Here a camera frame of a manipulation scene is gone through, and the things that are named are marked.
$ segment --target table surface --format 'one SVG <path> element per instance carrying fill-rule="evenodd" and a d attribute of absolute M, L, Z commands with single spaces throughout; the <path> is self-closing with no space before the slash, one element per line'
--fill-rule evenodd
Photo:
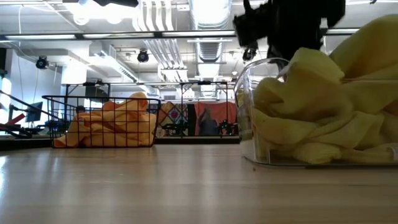
<path fill-rule="evenodd" d="M 398 169 L 257 166 L 238 145 L 0 152 L 0 223 L 398 223 Z"/>

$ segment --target yellow cloth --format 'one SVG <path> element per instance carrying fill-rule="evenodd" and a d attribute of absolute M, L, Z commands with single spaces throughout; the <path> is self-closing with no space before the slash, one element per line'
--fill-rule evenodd
<path fill-rule="evenodd" d="M 286 82 L 254 90 L 253 124 L 274 153 L 311 164 L 394 162 L 398 142 L 398 15 L 384 16 L 330 56 L 299 49 Z"/>
<path fill-rule="evenodd" d="M 145 94 L 135 93 L 120 104 L 107 102 L 101 111 L 77 114 L 66 135 L 55 139 L 55 147 L 134 147 L 153 141 L 156 115 L 148 114 Z"/>

